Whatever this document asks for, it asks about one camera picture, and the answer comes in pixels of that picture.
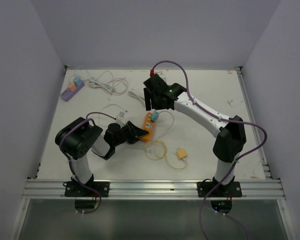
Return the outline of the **teal usb charger plug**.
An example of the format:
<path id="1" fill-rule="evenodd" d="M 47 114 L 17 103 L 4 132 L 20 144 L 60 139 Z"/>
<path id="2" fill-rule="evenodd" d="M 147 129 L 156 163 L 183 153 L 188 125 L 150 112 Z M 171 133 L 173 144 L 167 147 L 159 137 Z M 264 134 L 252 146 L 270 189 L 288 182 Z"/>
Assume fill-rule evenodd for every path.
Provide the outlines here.
<path id="1" fill-rule="evenodd" d="M 152 115 L 151 115 L 150 120 L 151 120 L 152 122 L 156 122 L 156 121 L 158 120 L 158 118 L 159 118 L 159 115 L 160 115 L 160 113 L 159 113 L 158 111 L 154 111 L 154 112 L 152 113 Z"/>

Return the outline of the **orange power strip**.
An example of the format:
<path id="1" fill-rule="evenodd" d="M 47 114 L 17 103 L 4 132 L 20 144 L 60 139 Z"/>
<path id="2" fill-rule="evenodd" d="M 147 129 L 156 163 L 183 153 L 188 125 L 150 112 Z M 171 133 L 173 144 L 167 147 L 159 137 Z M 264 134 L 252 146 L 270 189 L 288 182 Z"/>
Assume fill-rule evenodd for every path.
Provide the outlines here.
<path id="1" fill-rule="evenodd" d="M 152 140 L 153 138 L 153 133 L 154 133 L 154 128 L 155 128 L 155 122 L 152 121 L 152 116 L 153 116 L 153 113 L 152 112 L 148 112 L 146 115 L 145 115 L 145 118 L 144 118 L 144 121 L 143 121 L 143 125 L 142 125 L 142 129 L 147 131 L 148 134 L 143 136 L 140 140 L 142 142 L 149 142 Z"/>

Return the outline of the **yellow usb charger plug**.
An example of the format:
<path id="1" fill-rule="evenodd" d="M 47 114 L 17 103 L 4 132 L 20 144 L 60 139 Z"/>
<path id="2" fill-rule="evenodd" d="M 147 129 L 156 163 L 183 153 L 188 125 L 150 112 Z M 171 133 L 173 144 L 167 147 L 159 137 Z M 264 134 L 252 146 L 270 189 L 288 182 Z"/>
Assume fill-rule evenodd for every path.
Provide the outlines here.
<path id="1" fill-rule="evenodd" d="M 184 162 L 186 161 L 186 158 L 188 156 L 186 150 L 184 148 L 180 148 L 180 147 L 176 150 L 175 154 L 179 160 L 184 161 Z"/>

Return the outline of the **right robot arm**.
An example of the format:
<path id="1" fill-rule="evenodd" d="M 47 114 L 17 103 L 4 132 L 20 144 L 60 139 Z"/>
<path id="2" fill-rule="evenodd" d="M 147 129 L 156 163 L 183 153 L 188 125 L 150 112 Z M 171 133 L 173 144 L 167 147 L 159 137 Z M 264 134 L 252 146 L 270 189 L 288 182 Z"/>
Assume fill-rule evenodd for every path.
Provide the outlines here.
<path id="1" fill-rule="evenodd" d="M 198 101 L 178 83 L 167 84 L 158 74 L 143 82 L 146 110 L 174 110 L 182 113 L 208 130 L 215 138 L 213 153 L 217 157 L 216 173 L 213 177 L 213 192 L 225 196 L 234 181 L 234 162 L 247 142 L 243 119 L 233 118 Z"/>

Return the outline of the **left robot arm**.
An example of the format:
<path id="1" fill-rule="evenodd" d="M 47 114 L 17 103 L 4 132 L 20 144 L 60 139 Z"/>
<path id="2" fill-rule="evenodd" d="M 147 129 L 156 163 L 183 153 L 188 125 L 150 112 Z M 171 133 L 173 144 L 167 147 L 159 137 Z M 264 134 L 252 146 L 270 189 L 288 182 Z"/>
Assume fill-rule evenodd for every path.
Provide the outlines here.
<path id="1" fill-rule="evenodd" d="M 68 159 L 72 178 L 78 182 L 76 190 L 82 196 L 93 193 L 93 174 L 88 164 L 87 153 L 92 151 L 98 157 L 108 160 L 116 147 L 122 144 L 133 145 L 149 135 L 149 131 L 135 126 L 131 121 L 126 123 L 116 120 L 103 129 L 89 118 L 77 118 L 61 129 L 55 136 L 55 144 Z"/>

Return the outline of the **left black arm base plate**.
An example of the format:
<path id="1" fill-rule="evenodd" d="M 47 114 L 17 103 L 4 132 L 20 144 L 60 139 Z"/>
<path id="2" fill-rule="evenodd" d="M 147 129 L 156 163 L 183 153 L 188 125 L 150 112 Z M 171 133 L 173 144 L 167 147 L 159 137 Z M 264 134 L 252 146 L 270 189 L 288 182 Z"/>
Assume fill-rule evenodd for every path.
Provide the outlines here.
<path id="1" fill-rule="evenodd" d="M 110 191 L 110 182 L 89 180 L 85 186 L 80 185 L 76 180 L 64 182 L 65 197 L 88 198 L 97 197 L 107 198 Z"/>

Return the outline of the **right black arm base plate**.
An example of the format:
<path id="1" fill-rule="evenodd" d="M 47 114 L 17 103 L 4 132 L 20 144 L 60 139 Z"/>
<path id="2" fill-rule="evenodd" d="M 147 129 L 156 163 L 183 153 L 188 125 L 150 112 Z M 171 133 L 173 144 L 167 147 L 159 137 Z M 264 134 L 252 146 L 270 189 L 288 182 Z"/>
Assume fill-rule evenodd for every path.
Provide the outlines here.
<path id="1" fill-rule="evenodd" d="M 213 178 L 212 180 L 206 178 L 205 180 L 198 181 L 196 183 L 197 193 L 199 198 L 204 198 L 206 195 L 215 188 L 217 181 Z M 241 198 L 243 196 L 240 182 L 234 181 L 234 178 L 230 183 L 226 185 L 220 184 L 216 187 L 208 197 L 211 198 L 227 198 L 235 197 Z"/>

